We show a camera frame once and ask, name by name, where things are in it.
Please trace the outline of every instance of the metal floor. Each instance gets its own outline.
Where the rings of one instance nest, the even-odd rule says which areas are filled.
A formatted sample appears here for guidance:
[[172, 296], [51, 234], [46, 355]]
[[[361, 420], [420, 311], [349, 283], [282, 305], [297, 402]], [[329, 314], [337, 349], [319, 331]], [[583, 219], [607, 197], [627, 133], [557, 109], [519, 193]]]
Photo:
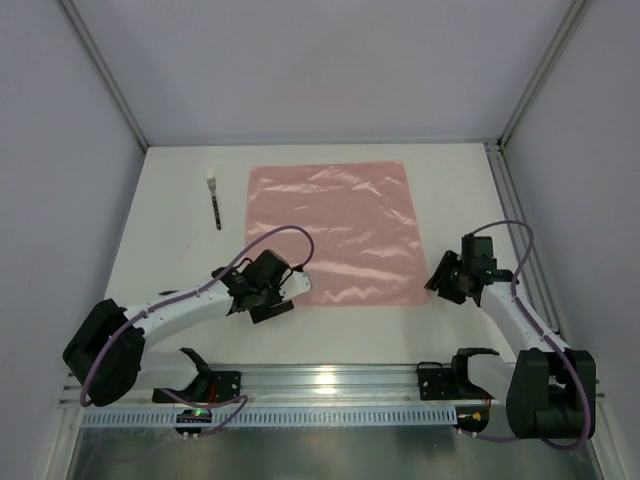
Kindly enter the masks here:
[[539, 441], [499, 445], [458, 436], [451, 427], [242, 429], [167, 443], [170, 434], [82, 429], [67, 480], [602, 478], [589, 449], [567, 454]]

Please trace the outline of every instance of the fork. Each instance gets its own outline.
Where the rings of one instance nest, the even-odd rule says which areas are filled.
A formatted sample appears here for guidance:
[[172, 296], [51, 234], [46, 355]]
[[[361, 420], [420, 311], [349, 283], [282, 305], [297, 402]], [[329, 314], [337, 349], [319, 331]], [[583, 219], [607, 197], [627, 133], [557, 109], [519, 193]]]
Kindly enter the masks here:
[[211, 203], [213, 203], [213, 213], [216, 216], [216, 228], [222, 230], [222, 224], [220, 223], [220, 212], [218, 211], [218, 197], [216, 196], [216, 177], [213, 174], [213, 170], [207, 172], [207, 186], [211, 193]]

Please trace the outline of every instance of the black joint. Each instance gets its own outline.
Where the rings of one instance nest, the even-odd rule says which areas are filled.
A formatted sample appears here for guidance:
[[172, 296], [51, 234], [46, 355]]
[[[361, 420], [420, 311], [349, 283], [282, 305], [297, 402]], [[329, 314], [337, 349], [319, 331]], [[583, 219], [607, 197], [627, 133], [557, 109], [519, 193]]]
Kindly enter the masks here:
[[[587, 394], [591, 430], [595, 431], [596, 365], [586, 351], [566, 350]], [[518, 438], [576, 439], [585, 418], [578, 390], [564, 363], [553, 352], [521, 351], [507, 394], [507, 419]]]
[[472, 234], [462, 237], [462, 263], [470, 270], [493, 271], [498, 261], [493, 257], [491, 237], [476, 237]]
[[186, 409], [182, 413], [176, 416], [176, 432], [181, 437], [186, 434], [188, 437], [193, 437], [195, 434], [202, 433], [202, 426], [211, 426], [211, 420], [213, 414], [211, 410], [198, 409]]
[[[295, 269], [302, 271], [302, 266]], [[233, 297], [229, 313], [249, 311], [253, 323], [260, 323], [292, 310], [293, 303], [283, 302], [280, 295], [283, 277], [287, 272], [291, 274], [291, 270], [289, 264], [277, 254], [265, 250], [255, 261], [249, 262], [242, 272], [229, 272], [222, 278]]]
[[456, 407], [456, 418], [456, 429], [480, 433], [489, 425], [490, 412], [485, 405]]
[[[127, 321], [124, 308], [111, 299], [93, 307], [62, 354], [62, 359], [80, 383], [85, 382], [89, 369], [109, 337]], [[89, 387], [89, 397], [94, 405], [109, 405], [131, 389], [140, 370], [145, 344], [143, 335], [142, 329], [129, 327], [111, 346]]]

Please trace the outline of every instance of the pink cloth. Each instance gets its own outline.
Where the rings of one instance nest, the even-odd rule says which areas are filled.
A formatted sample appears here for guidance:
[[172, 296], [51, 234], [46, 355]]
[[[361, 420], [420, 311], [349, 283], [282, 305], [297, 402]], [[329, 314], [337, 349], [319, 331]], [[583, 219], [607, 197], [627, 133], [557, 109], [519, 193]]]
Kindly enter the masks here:
[[[400, 161], [251, 169], [247, 243], [285, 224], [316, 243], [306, 305], [418, 305], [427, 268], [404, 164]], [[298, 232], [267, 239], [291, 265], [309, 247]]]

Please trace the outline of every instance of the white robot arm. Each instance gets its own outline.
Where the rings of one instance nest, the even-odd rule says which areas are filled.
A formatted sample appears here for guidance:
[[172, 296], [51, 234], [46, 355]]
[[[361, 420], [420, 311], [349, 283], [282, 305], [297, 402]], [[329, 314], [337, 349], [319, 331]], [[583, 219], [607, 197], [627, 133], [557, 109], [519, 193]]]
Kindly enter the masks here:
[[494, 350], [458, 350], [451, 361], [451, 378], [462, 398], [499, 400], [517, 438], [580, 438], [585, 424], [590, 425], [589, 436], [593, 434], [593, 358], [555, 335], [529, 305], [514, 274], [497, 268], [491, 237], [465, 235], [462, 253], [447, 251], [425, 288], [457, 304], [471, 297], [493, 319], [517, 357], [513, 365]]
[[[222, 272], [218, 269], [212, 277]], [[192, 325], [237, 312], [248, 311], [253, 323], [262, 322], [293, 309], [291, 300], [311, 286], [302, 267], [292, 268], [265, 250], [255, 261], [245, 259], [228, 269], [219, 281], [207, 279], [195, 288], [170, 292], [160, 301], [124, 308], [111, 299], [99, 302], [65, 349], [63, 359], [81, 383], [88, 379], [88, 393], [96, 406], [108, 405], [132, 389], [158, 387], [173, 390], [186, 400], [206, 401], [213, 373], [196, 352], [189, 348], [151, 352], [149, 348]], [[99, 358], [111, 337], [117, 340]], [[99, 367], [91, 375], [96, 361]], [[161, 392], [154, 392], [154, 400], [156, 395]]]

